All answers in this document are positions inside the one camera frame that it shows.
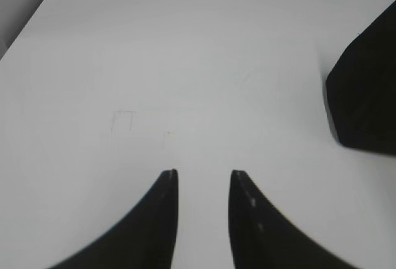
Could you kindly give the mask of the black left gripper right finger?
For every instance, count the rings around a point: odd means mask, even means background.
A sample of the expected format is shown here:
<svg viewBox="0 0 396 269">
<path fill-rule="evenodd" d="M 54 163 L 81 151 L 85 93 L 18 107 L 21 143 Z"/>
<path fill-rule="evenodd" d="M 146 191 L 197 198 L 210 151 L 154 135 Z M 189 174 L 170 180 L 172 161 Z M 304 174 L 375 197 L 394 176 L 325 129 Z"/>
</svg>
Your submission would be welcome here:
<svg viewBox="0 0 396 269">
<path fill-rule="evenodd" d="M 229 237 L 235 268 L 351 268 L 284 217 L 247 172 L 234 170 Z"/>
</svg>

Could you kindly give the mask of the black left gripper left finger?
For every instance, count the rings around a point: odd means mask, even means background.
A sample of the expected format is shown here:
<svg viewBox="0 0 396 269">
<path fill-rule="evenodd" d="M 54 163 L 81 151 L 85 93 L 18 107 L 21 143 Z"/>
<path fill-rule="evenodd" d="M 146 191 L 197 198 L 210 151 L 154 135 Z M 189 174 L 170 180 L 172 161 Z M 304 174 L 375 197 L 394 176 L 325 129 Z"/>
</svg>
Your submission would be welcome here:
<svg viewBox="0 0 396 269">
<path fill-rule="evenodd" d="M 53 268 L 171 268 L 178 230 L 178 172 L 161 172 L 128 214 Z"/>
</svg>

